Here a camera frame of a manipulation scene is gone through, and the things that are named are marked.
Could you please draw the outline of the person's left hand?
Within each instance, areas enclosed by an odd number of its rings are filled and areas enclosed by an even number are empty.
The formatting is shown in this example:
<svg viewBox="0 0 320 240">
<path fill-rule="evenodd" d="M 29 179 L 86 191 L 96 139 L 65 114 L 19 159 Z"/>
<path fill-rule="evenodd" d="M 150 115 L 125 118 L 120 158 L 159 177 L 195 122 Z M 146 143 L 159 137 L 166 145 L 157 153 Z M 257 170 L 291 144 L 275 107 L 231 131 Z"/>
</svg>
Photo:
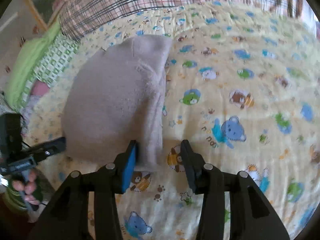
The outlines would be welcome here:
<svg viewBox="0 0 320 240">
<path fill-rule="evenodd" d="M 20 180 L 13 180 L 12 187 L 17 191 L 24 192 L 22 197 L 24 201 L 32 205 L 39 205 L 40 201 L 33 196 L 33 192 L 37 189 L 36 180 L 37 174 L 34 170 L 29 171 L 29 177 L 25 183 Z"/>
</svg>

